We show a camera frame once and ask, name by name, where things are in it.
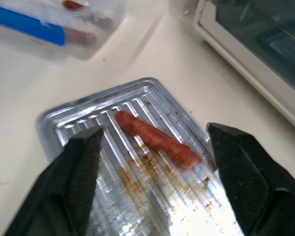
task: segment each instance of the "white frame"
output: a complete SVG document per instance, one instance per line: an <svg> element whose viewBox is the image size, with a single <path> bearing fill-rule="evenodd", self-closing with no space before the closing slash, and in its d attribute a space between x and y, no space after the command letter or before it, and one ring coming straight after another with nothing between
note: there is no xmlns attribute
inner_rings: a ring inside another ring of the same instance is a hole
<svg viewBox="0 0 295 236"><path fill-rule="evenodd" d="M295 126L295 90L215 20L216 6L200 0L195 30Z"/></svg>

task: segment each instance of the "microwave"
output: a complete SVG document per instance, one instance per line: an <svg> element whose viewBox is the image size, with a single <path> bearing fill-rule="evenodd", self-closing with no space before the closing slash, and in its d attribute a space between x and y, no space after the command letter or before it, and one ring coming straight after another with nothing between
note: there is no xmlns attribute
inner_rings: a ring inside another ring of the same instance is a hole
<svg viewBox="0 0 295 236"><path fill-rule="evenodd" d="M199 0L193 27L295 126L295 0Z"/></svg>

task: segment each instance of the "ridged aluminum tray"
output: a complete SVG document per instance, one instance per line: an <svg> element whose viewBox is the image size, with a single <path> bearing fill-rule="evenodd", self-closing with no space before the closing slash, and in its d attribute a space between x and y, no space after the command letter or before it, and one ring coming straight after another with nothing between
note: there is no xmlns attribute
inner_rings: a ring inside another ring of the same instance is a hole
<svg viewBox="0 0 295 236"><path fill-rule="evenodd" d="M114 119L126 110L190 146L205 160L185 169ZM242 235L211 163L207 135L167 90L143 78L46 112L38 123L52 161L74 134L102 126L101 159L87 235Z"/></svg>

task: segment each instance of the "red sausage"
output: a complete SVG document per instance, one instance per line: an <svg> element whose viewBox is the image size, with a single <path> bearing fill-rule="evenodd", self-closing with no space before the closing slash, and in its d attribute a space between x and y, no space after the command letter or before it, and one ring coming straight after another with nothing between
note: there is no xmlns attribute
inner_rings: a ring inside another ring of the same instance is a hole
<svg viewBox="0 0 295 236"><path fill-rule="evenodd" d="M96 37L92 33L82 32L67 27L63 27L63 31L67 42L79 43L85 46L91 46L96 43Z"/></svg>
<svg viewBox="0 0 295 236"><path fill-rule="evenodd" d="M132 135L139 135L143 142L156 150L164 151L169 158L180 166L190 168L195 163L202 163L202 159L188 146L179 143L128 112L117 112L115 119L126 132Z"/></svg>
<svg viewBox="0 0 295 236"><path fill-rule="evenodd" d="M65 0L62 2L62 5L65 9L69 10L69 11L79 11L82 8L84 8L83 5L75 2L75 1L71 1L71 0Z"/></svg>

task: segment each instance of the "appliance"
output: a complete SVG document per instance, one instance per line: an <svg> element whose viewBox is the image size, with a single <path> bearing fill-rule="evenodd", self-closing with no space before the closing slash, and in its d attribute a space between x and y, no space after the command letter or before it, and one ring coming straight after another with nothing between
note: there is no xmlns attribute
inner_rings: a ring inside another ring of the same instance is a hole
<svg viewBox="0 0 295 236"><path fill-rule="evenodd" d="M295 0L199 0L193 25L295 126Z"/></svg>

